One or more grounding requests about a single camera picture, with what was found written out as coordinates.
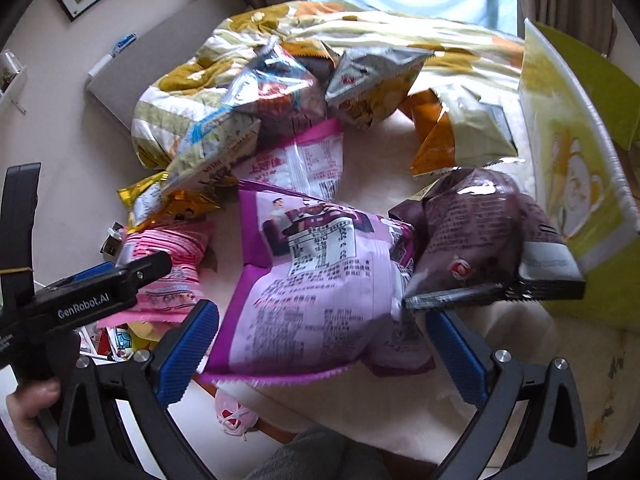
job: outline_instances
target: floral bedspread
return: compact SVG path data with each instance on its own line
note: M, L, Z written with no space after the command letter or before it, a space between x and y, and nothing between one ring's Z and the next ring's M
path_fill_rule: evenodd
M220 23L195 56L150 86L131 127L140 162L162 170L189 127L218 106L226 86L272 35L321 40L341 54L349 46L422 46L436 50L423 74L454 80L482 94L516 91L524 42L477 25L362 10L345 2L290 2L250 10Z

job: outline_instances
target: dark purple snack bag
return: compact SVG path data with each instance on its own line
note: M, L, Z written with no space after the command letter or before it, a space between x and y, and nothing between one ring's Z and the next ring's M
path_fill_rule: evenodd
M391 218L414 226L414 275L404 304L447 308L498 300L581 299L584 280L532 197L506 174L454 170Z

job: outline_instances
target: pink snack bag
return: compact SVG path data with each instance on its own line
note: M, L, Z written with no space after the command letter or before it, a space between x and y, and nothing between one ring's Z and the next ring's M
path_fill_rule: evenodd
M401 307L411 226L301 193L242 181L244 270L206 380L305 383L362 360L377 375L434 367Z
M342 128L338 119L316 124L239 164L233 174L240 179L292 189L332 200L342 176Z
M197 267L204 257L212 232L212 222L184 222L147 229L124 241L117 265L157 251L171 256L169 275L141 288L138 303L128 310L105 317L98 326L118 326L135 321L183 322L198 301L204 298Z

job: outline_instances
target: white wall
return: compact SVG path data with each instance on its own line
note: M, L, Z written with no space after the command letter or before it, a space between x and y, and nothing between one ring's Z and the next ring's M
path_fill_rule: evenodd
M70 22L57 0L34 0L9 38L6 47L29 71L20 96L27 114L11 106L0 118L0 182L9 166L42 163L33 232L39 282L101 263L107 227L126 218L115 190L147 174L130 140L85 95L86 72L121 37L143 34L191 1L101 0Z
M618 36L609 60L640 85L640 46L617 9L613 10L613 17Z

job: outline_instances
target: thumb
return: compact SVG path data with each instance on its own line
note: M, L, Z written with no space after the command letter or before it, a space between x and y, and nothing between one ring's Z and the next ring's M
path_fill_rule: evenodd
M53 406L59 398L60 382L57 379L21 384L14 394L6 398L7 411L18 440L34 456L50 465L55 463L56 455L35 417L40 410Z

